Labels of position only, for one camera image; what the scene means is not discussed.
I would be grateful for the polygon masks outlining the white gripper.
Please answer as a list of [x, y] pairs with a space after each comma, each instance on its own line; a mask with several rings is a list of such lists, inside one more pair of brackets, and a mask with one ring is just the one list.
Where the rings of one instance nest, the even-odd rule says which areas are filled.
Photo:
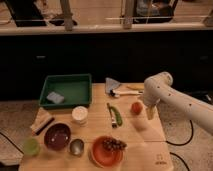
[[143, 102], [143, 104], [147, 107], [146, 114], [149, 120], [154, 118], [155, 114], [155, 106], [159, 103], [159, 99], [154, 96], [147, 96], [142, 94], [139, 99]]

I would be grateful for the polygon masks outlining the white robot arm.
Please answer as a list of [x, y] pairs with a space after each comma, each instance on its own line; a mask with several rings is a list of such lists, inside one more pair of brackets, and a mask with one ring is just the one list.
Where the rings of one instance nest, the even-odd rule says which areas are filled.
[[172, 84], [173, 77], [168, 72], [150, 76], [144, 81], [140, 99], [147, 107], [154, 107], [162, 100], [213, 135], [213, 105], [173, 89]]

